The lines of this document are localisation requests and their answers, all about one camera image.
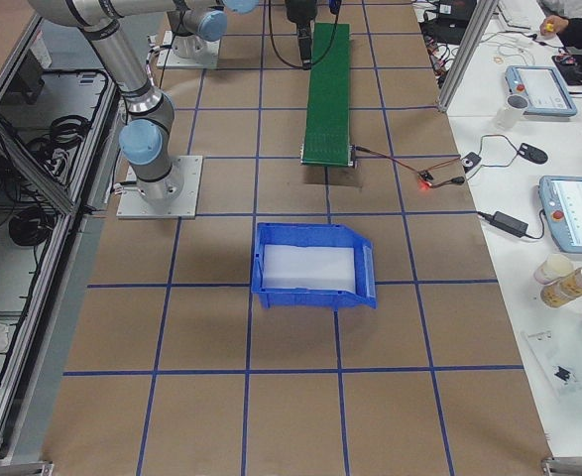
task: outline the white table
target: white table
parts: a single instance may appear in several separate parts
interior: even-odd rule
[[[530,1],[526,1],[526,11],[537,28],[543,13]],[[495,33],[499,28],[497,20],[492,20],[488,32]],[[513,43],[513,38],[498,36],[492,42]],[[548,42],[558,44],[557,39]],[[556,49],[535,43],[525,47],[524,43],[522,48],[530,52],[525,55],[527,58],[534,57],[536,65],[552,65],[550,57]],[[483,44],[477,49],[448,110],[461,155],[477,152],[482,135],[499,133],[493,126],[493,116],[507,94],[504,72],[509,65],[523,64],[519,57],[501,57],[496,45]],[[507,169],[480,170],[469,181],[478,210],[500,210],[528,223],[530,234],[539,234],[539,179],[548,175],[582,177],[582,98],[574,100],[579,113],[572,118],[525,116],[506,133],[516,146],[526,142],[543,149],[549,160],[539,166],[516,158]],[[506,164],[513,154],[504,139],[485,140],[485,164]],[[533,279],[532,272],[549,253],[557,251],[547,229],[544,238],[536,242],[518,239],[484,221],[483,231],[553,456],[582,456],[582,297],[559,309],[541,302],[541,285]],[[582,255],[568,256],[576,266],[582,265]],[[552,336],[549,345],[556,351],[553,359],[574,370],[579,380],[575,392],[555,392],[527,344],[525,335],[544,331],[550,331]]]

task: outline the grid of blue tape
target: grid of blue tape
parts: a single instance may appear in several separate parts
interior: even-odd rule
[[[366,4],[365,0],[361,0],[361,2],[345,2],[345,5],[361,5],[363,7],[364,19],[366,23],[366,29],[369,33],[353,33],[352,35],[367,35],[369,38],[370,43],[370,50],[372,54],[372,61],[373,66],[365,66],[365,67],[353,67],[353,69],[369,69],[375,72],[377,84],[379,87],[379,95],[381,100],[381,107],[376,108],[352,108],[352,110],[359,109],[359,110],[379,110],[383,113],[383,121],[384,127],[386,129],[386,133],[388,135],[388,143],[390,145],[390,153],[394,157],[398,157],[401,159],[429,159],[429,158],[445,158],[445,157],[453,157],[451,154],[443,155],[443,154],[425,154],[424,156],[416,156],[416,155],[396,155],[394,151],[394,137],[390,131],[389,122],[388,122],[388,112],[391,110],[412,110],[412,109],[435,109],[435,106],[412,106],[412,107],[395,107],[389,108],[385,106],[383,91],[381,88],[381,82],[379,81],[379,70],[381,69],[430,69],[430,66],[388,66],[388,67],[378,67],[377,61],[375,58],[374,46],[373,46],[373,37],[380,36],[380,35],[419,35],[419,33],[371,33],[370,26],[368,22],[367,16],[367,6],[395,6],[395,5],[402,5],[408,6],[411,2],[404,1],[404,2],[386,2],[386,3],[371,3]],[[280,5],[279,2],[274,2],[274,5]],[[262,8],[263,18],[262,18],[262,27],[264,31],[264,27],[266,24],[266,8]],[[326,171],[326,186],[325,186],[325,193],[326,193],[326,213],[258,213],[258,176],[259,176],[259,166],[261,159],[296,159],[296,157],[284,157],[284,156],[275,156],[275,157],[264,157],[260,155],[260,129],[261,129],[261,122],[262,122],[262,111],[263,110],[302,110],[305,108],[264,108],[262,105],[262,88],[263,88],[263,72],[265,69],[286,69],[285,67],[267,67],[264,68],[264,46],[265,41],[267,39],[266,35],[262,34],[246,34],[246,35],[229,35],[229,36],[254,36],[261,38],[261,56],[260,56],[260,85],[259,85],[259,106],[257,108],[201,108],[200,107],[200,96],[202,87],[204,84],[205,79],[205,71],[202,73],[202,78],[200,82],[200,86],[198,89],[196,105],[193,108],[178,108],[177,110],[189,110],[193,112],[193,120],[191,125],[191,134],[189,138],[189,143],[187,146],[187,153],[190,154],[191,151],[191,141],[193,139],[195,126],[196,126],[196,118],[198,111],[201,110],[253,110],[258,111],[258,127],[257,127],[257,150],[255,156],[255,183],[254,183],[254,201],[253,201],[253,212],[252,213],[200,213],[198,216],[209,216],[209,217],[220,217],[220,216],[250,216],[252,217],[252,236],[255,236],[255,228],[256,228],[256,219],[257,217],[262,216],[269,216],[269,217],[283,217],[283,216],[322,216],[327,219],[328,223],[332,222],[333,217],[339,216],[400,216],[403,218],[406,238],[407,238],[407,249],[408,249],[408,258],[411,265],[412,270],[412,280],[407,281],[383,281],[383,282],[376,282],[377,286],[394,286],[394,285],[410,285],[414,286],[415,294],[418,303],[418,311],[420,315],[420,323],[423,330],[423,337],[425,342],[426,354],[428,359],[427,366],[418,366],[418,367],[385,367],[385,368],[343,368],[342,366],[342,359],[341,359],[341,338],[340,338],[340,330],[339,330],[339,315],[338,312],[333,312],[334,318],[334,333],[335,333],[335,348],[336,348],[336,368],[328,368],[328,369],[251,369],[251,332],[252,332],[252,321],[253,321],[253,295],[249,297],[249,306],[248,306],[248,323],[247,323],[247,345],[246,345],[246,362],[245,362],[245,369],[244,370],[161,370],[159,368],[159,362],[161,357],[161,350],[163,346],[163,337],[165,333],[165,326],[166,326],[166,319],[167,313],[170,303],[170,295],[172,288],[224,288],[224,287],[231,287],[231,288],[249,288],[249,283],[243,284],[235,284],[235,283],[227,283],[227,284],[179,284],[173,282],[174,277],[174,269],[175,269],[175,257],[178,245],[178,239],[180,236],[180,231],[183,226],[183,222],[180,219],[176,226],[175,231],[175,238],[174,244],[172,249],[172,257],[170,262],[170,270],[168,275],[168,281],[166,283],[142,283],[142,284],[99,284],[99,285],[88,285],[89,288],[92,289],[120,289],[120,288],[165,288],[165,301],[163,304],[163,313],[161,317],[161,324],[160,324],[160,331],[158,342],[156,346],[156,354],[154,360],[154,367],[151,370],[128,370],[128,371],[68,371],[64,372],[66,377],[98,377],[98,376],[148,376],[152,378],[151,385],[150,385],[150,392],[148,397],[146,415],[145,415],[145,422],[143,428],[143,434],[141,439],[141,447],[139,451],[139,458],[137,464],[137,476],[141,476],[143,473],[143,461],[145,456],[145,448],[149,433],[150,421],[152,418],[152,407],[154,404],[154,392],[156,388],[157,379],[160,376],[164,375],[243,375],[245,377],[245,387],[244,387],[244,414],[243,414],[243,429],[242,429],[242,462],[241,462],[241,475],[245,476],[247,474],[247,436],[248,436],[248,422],[249,422],[249,385],[250,385],[250,376],[251,375],[293,375],[293,374],[336,374],[338,376],[338,390],[339,390],[339,409],[340,409],[340,417],[341,417],[341,443],[342,443],[342,452],[343,452],[343,461],[344,461],[344,468],[346,476],[350,476],[350,460],[348,456],[348,443],[347,443],[347,431],[346,431],[346,412],[345,412],[345,398],[344,398],[344,375],[346,374],[356,374],[356,373],[407,373],[407,372],[428,372],[431,376],[433,393],[436,402],[436,409],[438,413],[438,421],[440,425],[440,430],[442,432],[442,440],[445,449],[445,455],[447,459],[447,468],[448,472],[451,476],[455,475],[453,461],[451,456],[451,446],[449,437],[446,430],[444,415],[443,415],[443,407],[442,401],[440,397],[440,393],[438,390],[438,383],[436,380],[436,374],[438,372],[459,372],[459,371],[495,371],[495,370],[522,370],[522,365],[481,365],[481,366],[435,366],[433,362],[433,355],[431,351],[431,343],[427,331],[427,324],[425,320],[425,312],[424,307],[422,304],[422,298],[420,295],[420,286],[421,285],[469,285],[469,284],[487,284],[487,283],[496,283],[497,280],[489,279],[489,280],[419,280],[416,273],[416,266],[413,257],[412,245],[411,245],[411,238],[408,231],[408,224],[407,218],[414,215],[438,215],[438,214],[473,214],[474,210],[453,210],[453,211],[419,211],[419,212],[410,212],[406,210],[402,210],[399,212],[388,212],[388,213],[333,213],[331,212],[330,207],[330,199],[329,199],[329,184],[328,184],[328,175]],[[205,160],[214,160],[214,159],[227,159],[226,157],[205,157]],[[372,160],[373,158],[364,158],[364,160]],[[393,165],[395,181],[398,190],[398,196],[400,203],[404,203],[403,200],[403,192],[401,188],[401,181],[400,181],[400,174],[399,170],[397,169],[396,165]]]

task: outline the laptop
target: laptop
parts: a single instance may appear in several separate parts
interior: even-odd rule
[[[460,45],[477,0],[439,0],[433,36],[439,43]]]

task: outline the white foam insert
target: white foam insert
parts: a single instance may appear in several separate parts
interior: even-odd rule
[[[354,249],[265,245],[263,288],[355,293]]]

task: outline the electronic device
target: electronic device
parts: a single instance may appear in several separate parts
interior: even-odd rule
[[[317,0],[285,0],[287,18],[295,23],[297,43],[301,67],[310,69],[312,66],[312,35],[310,22],[317,16]]]
[[[460,45],[476,9],[476,0],[440,0],[431,33],[439,43]]]
[[[542,177],[539,198],[557,246],[582,253],[582,177]]]
[[[577,114],[566,82],[554,66],[509,66],[505,74],[511,94],[528,101],[524,114],[574,116]]]
[[[582,70],[573,55],[568,53],[551,57],[555,67],[569,86],[582,85]]]
[[[521,2],[526,0],[500,0],[498,2],[498,19],[507,31],[528,32],[530,31],[530,21],[523,13]]]
[[[496,228],[506,231],[518,238],[528,236],[526,235],[528,223],[519,221],[517,218],[513,218],[502,211],[496,211],[493,215],[479,211],[478,215],[482,216],[487,223],[491,223]]]
[[[461,158],[460,162],[462,163],[462,169],[465,171],[465,174],[467,174],[478,167],[478,164],[482,162],[482,158],[475,152],[470,152],[465,157]]]
[[[518,155],[538,165],[545,164],[548,161],[548,154],[545,151],[526,142],[522,142],[518,147]]]

